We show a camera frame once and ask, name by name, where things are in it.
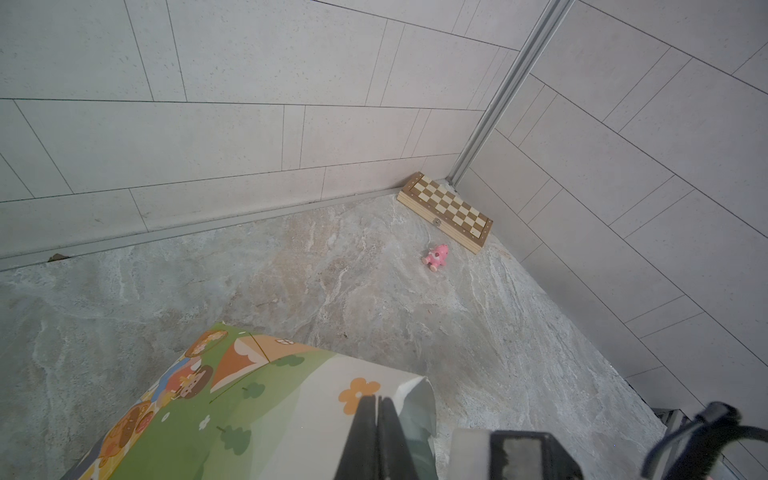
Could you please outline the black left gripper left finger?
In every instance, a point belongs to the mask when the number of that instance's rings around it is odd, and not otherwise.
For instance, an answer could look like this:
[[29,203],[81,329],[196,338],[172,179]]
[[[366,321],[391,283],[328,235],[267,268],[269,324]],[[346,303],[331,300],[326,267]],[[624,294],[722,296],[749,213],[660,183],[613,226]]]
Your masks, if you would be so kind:
[[377,399],[363,396],[334,476],[335,480],[378,478]]

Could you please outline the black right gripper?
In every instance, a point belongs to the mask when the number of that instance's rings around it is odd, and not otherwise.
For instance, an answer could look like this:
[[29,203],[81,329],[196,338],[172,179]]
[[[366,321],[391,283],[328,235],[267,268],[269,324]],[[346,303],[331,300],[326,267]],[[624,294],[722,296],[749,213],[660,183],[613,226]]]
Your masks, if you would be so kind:
[[576,460],[547,432],[497,430],[490,435],[492,480],[582,480]]

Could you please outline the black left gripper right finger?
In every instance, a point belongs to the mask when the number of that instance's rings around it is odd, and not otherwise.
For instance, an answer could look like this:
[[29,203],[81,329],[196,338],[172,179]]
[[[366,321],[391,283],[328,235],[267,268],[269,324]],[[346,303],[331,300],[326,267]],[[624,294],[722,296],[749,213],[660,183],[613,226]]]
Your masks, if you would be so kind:
[[377,460],[380,480],[418,480],[418,474],[394,402],[378,398]]

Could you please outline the illustrated white paper bag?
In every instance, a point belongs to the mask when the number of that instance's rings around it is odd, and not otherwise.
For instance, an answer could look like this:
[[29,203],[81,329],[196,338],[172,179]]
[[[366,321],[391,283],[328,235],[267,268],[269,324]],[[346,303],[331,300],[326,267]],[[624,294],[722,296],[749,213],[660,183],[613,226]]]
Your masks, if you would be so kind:
[[218,323],[67,477],[330,479],[367,396],[392,401],[418,477],[435,478],[427,378]]

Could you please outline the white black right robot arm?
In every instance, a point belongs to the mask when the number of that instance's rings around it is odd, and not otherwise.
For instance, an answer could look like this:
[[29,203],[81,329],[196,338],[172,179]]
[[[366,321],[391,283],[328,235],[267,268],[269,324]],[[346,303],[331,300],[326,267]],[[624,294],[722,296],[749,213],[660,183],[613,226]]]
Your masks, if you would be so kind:
[[[641,479],[650,479],[662,456],[681,441],[683,452],[669,467],[665,479],[705,479],[721,453],[731,443],[752,440],[765,443],[767,431],[741,423],[735,407],[712,402],[692,421],[662,438],[646,455]],[[494,431],[490,435],[490,479],[582,479],[580,466],[549,433]]]

